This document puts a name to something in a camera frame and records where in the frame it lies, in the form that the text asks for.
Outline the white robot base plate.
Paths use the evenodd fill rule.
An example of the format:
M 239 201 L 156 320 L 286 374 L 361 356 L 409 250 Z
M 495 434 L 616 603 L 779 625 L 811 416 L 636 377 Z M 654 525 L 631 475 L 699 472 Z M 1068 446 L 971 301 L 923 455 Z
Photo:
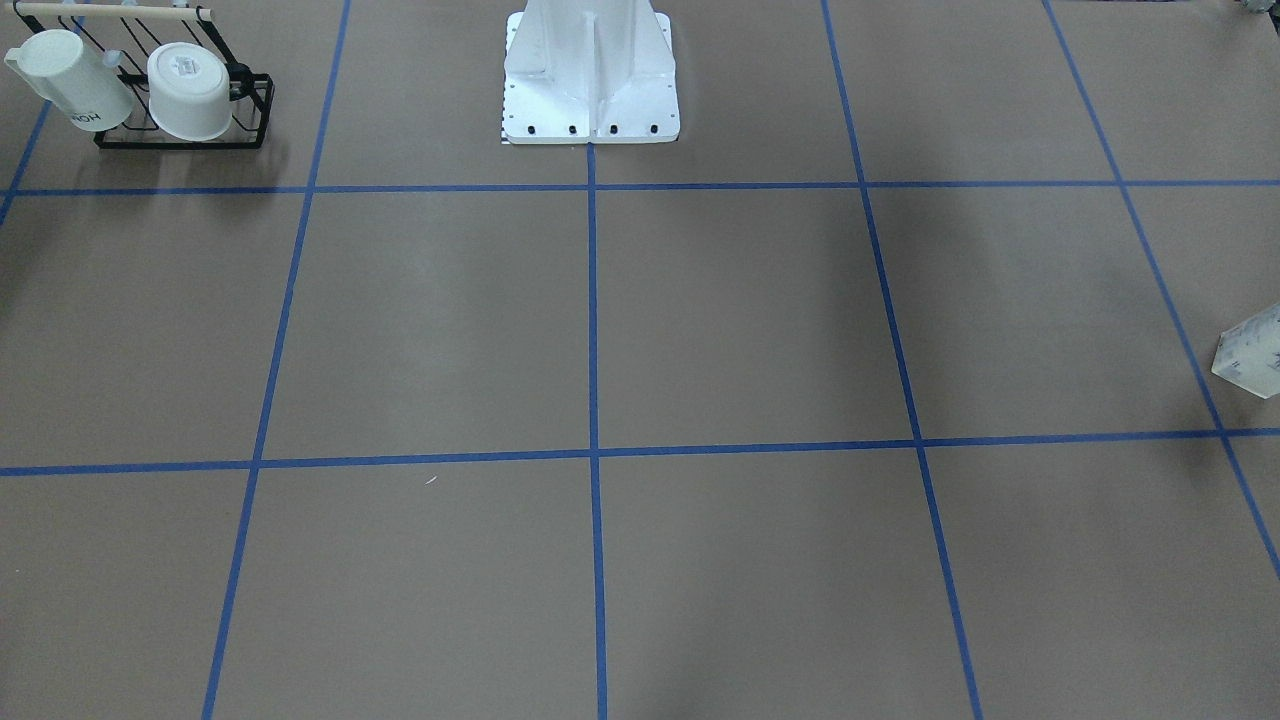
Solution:
M 529 1 L 504 40 L 503 142 L 678 140 L 672 23 L 652 3 Z

